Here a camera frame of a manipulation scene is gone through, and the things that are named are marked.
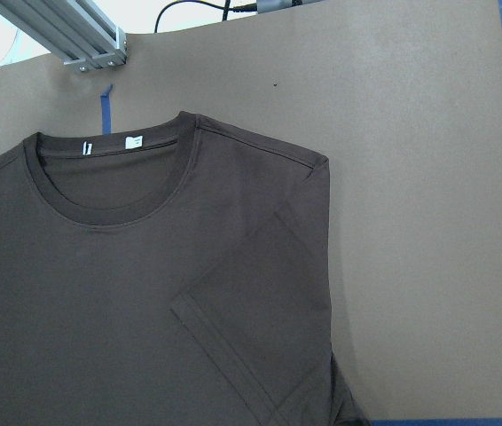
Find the dark brown t-shirt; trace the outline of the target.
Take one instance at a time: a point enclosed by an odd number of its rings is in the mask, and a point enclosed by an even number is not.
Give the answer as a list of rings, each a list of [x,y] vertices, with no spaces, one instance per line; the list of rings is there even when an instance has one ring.
[[[0,425],[365,425],[326,156],[200,114],[0,155]]]

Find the aluminium frame post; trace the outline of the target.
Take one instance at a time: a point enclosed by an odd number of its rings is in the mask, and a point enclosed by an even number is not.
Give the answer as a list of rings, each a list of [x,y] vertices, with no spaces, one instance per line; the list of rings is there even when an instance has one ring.
[[[93,1],[5,0],[0,15],[78,73],[127,62],[124,31]]]

